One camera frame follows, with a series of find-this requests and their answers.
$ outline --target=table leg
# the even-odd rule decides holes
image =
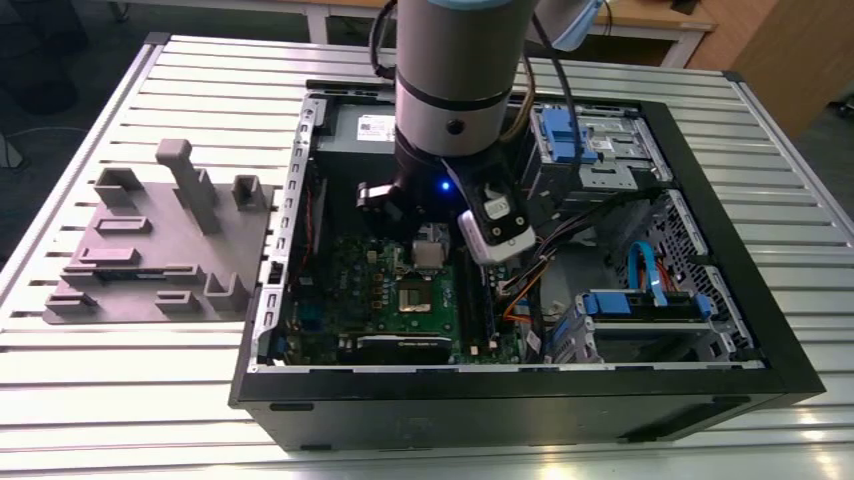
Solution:
[[[662,67],[685,68],[705,34],[706,32],[698,31],[682,32],[680,39],[674,42],[670,50],[668,51]]]
[[[0,133],[0,168],[16,168],[23,161],[24,157]]]
[[[306,6],[306,20],[309,21],[309,38],[311,43],[327,45],[330,35],[327,31],[326,19],[330,16],[330,8],[323,5]]]
[[[112,14],[112,19],[116,23],[124,23],[128,21],[130,15],[128,10],[131,5],[127,3],[110,2],[110,13]]]

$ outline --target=aluminum table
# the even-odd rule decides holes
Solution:
[[[377,79],[363,48],[152,34],[0,274],[0,475],[854,478],[850,219],[744,84],[717,72],[566,68],[579,96],[670,105],[826,394],[673,444],[283,452],[226,404],[241,323],[51,326],[43,304],[104,167],[168,181],[154,152],[178,137],[215,182],[254,174],[281,184],[306,80]],[[542,92],[559,93],[550,64],[534,70]]]

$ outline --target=gray plastic base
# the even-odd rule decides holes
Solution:
[[[44,320],[51,324],[243,321],[249,296],[258,278],[273,187],[263,187],[263,208],[242,207],[239,210],[233,185],[214,185],[218,197],[214,210],[222,231],[210,235],[202,234],[190,210],[182,207],[174,191],[175,184],[143,183],[143,187],[142,190],[128,191],[135,207],[107,209],[103,203],[98,206],[70,262],[76,267],[67,272],[74,275],[64,275],[75,287],[60,281],[55,292],[59,304],[48,301]],[[104,219],[124,216],[136,217],[131,219],[127,229],[110,232],[102,228],[100,233],[96,231],[96,227],[103,227]],[[130,228],[139,222],[139,217],[147,219],[146,228]],[[115,254],[123,249],[135,249],[139,258],[128,257],[114,263],[82,263],[87,252],[103,255]],[[163,274],[164,267],[178,265],[198,265],[202,272],[186,273],[190,268],[185,271],[174,268],[177,271]],[[106,268],[110,274],[87,274],[88,267]],[[75,269],[83,269],[83,273],[75,273]],[[233,274],[237,274],[243,288],[237,289],[235,295],[218,290],[209,298],[206,279],[211,274],[217,275],[226,288]],[[116,275],[132,279],[104,280],[104,277],[115,278]],[[67,295],[76,292],[86,293],[95,306],[64,306],[62,302],[67,303]],[[168,301],[159,301],[158,292],[167,294]],[[178,292],[191,293],[193,300],[186,306],[175,305],[177,301],[170,296]]]

